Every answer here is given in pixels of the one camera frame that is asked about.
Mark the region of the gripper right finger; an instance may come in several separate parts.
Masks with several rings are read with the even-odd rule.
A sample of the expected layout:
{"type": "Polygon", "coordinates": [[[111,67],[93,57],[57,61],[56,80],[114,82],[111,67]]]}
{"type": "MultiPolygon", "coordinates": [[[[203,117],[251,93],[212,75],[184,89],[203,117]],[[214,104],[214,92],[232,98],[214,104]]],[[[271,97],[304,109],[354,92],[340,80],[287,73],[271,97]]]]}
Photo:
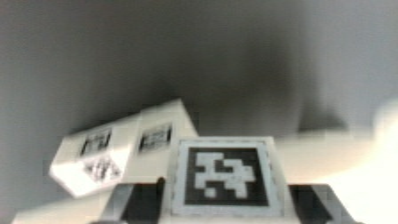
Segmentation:
{"type": "Polygon", "coordinates": [[[354,219],[331,186],[317,184],[312,188],[315,192],[315,224],[365,224],[354,219]]]}

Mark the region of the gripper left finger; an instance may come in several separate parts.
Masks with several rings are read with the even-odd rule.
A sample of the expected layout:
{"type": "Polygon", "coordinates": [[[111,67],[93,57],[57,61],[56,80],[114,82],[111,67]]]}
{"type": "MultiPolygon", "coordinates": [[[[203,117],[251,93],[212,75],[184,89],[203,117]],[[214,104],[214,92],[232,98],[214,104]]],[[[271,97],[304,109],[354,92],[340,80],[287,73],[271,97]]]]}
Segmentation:
{"type": "Polygon", "coordinates": [[[116,186],[100,218],[89,224],[129,224],[123,214],[129,207],[132,192],[132,184],[120,184],[116,186]]]}

